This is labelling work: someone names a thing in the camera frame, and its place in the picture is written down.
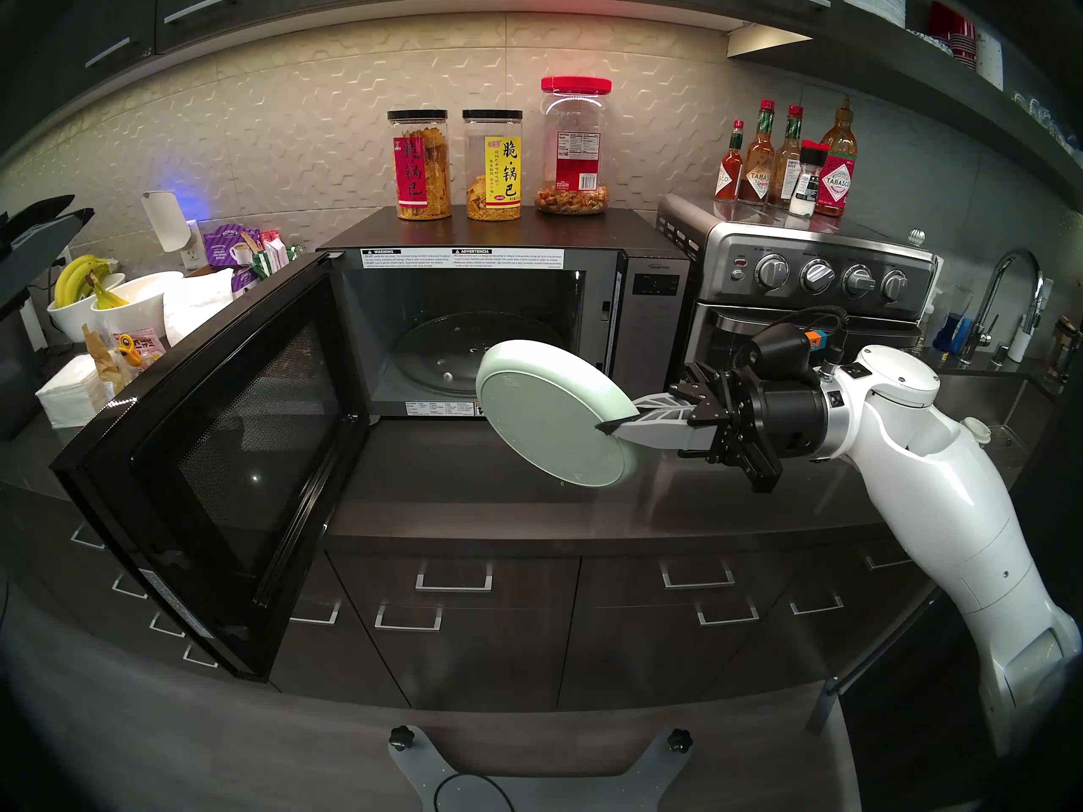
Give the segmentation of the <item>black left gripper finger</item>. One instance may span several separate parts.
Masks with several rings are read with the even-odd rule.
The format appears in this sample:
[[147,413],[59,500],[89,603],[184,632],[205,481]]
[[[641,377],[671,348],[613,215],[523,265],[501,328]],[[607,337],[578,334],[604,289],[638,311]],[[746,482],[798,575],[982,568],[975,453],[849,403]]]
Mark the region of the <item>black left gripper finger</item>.
[[37,201],[11,218],[3,213],[1,215],[1,235],[22,236],[35,226],[51,222],[61,217],[74,199],[75,196],[71,194],[60,195]]
[[49,269],[93,218],[83,208],[32,225],[8,244],[1,261],[1,313],[13,313],[29,298],[29,285]]

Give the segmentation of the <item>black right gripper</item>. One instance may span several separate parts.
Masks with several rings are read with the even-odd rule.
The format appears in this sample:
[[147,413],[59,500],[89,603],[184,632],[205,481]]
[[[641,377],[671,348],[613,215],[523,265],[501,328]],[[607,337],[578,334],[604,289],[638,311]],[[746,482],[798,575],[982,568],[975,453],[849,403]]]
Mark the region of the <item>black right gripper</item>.
[[668,392],[634,400],[636,416],[598,423],[611,437],[741,470],[754,493],[774,492],[782,459],[824,441],[824,394],[801,380],[764,380],[751,367],[722,374],[687,364]]

